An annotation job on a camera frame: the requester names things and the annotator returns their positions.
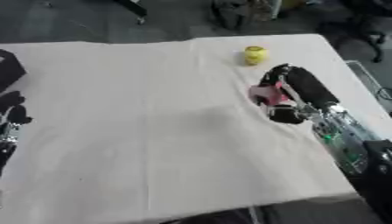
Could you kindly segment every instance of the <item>robotic hand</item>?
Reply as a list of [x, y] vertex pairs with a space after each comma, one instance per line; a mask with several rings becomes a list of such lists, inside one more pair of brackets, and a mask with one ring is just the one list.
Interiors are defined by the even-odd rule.
[[[387, 223], [392, 223], [392, 143], [382, 140], [340, 106], [340, 101], [310, 72], [284, 64], [249, 89], [257, 106], [278, 123], [312, 122], [315, 137], [327, 148], [353, 187]], [[282, 102], [290, 100], [295, 105]]]

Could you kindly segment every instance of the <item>floor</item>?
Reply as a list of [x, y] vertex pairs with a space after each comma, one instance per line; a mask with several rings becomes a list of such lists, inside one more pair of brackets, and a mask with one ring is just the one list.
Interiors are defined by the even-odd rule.
[[[328, 0], [325, 5], [295, 10], [275, 21], [254, 22], [241, 31], [228, 31], [214, 24], [208, 11], [210, 0], [142, 0], [142, 5], [149, 11], [144, 25], [137, 25], [135, 15], [111, 0], [51, 0], [53, 8], [45, 7], [43, 0], [0, 0], [0, 43], [75, 40], [149, 43], [198, 37], [309, 33], [315, 32], [321, 21], [341, 20], [348, 15], [335, 1]], [[381, 21], [380, 27], [384, 31], [392, 31], [387, 19]], [[359, 60], [384, 87], [392, 87], [392, 41], [388, 40], [383, 48], [386, 58], [379, 64], [370, 61], [373, 52], [361, 42], [348, 43], [340, 54], [345, 60]], [[344, 207], [353, 208], [357, 214], [368, 214], [367, 219], [360, 219], [361, 222], [353, 220], [356, 215], [348, 215], [351, 218], [347, 218], [343, 215], [345, 212], [341, 212], [344, 210], [340, 210], [339, 214], [331, 212], [331, 207], [309, 206], [306, 202], [301, 205], [280, 206], [281, 212], [286, 213], [283, 218], [288, 219], [285, 223], [377, 223], [371, 212], [358, 201]], [[330, 219], [339, 215], [344, 218], [326, 222], [316, 213], [328, 214]], [[309, 222], [310, 216], [316, 220]]]

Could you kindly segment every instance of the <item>wire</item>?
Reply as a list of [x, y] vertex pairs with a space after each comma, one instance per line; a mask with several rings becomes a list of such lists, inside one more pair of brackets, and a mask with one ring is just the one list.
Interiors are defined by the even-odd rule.
[[375, 98], [378, 100], [379, 98], [382, 98], [383, 100], [386, 101], [392, 101], [392, 88], [390, 87], [381, 87], [377, 93], [375, 94]]

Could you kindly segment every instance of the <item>office chair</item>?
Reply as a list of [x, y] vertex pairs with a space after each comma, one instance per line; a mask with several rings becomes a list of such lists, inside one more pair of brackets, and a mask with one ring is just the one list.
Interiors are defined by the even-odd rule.
[[372, 24], [375, 18], [392, 17], [392, 0], [340, 0], [353, 15], [346, 22], [329, 22], [320, 25], [318, 30], [325, 32], [328, 28], [338, 28], [348, 34], [348, 37], [341, 37], [335, 43], [336, 49], [346, 42], [347, 38], [358, 39], [370, 45], [376, 55], [374, 63], [383, 60], [383, 52], [380, 44], [385, 42], [385, 33], [373, 29]]

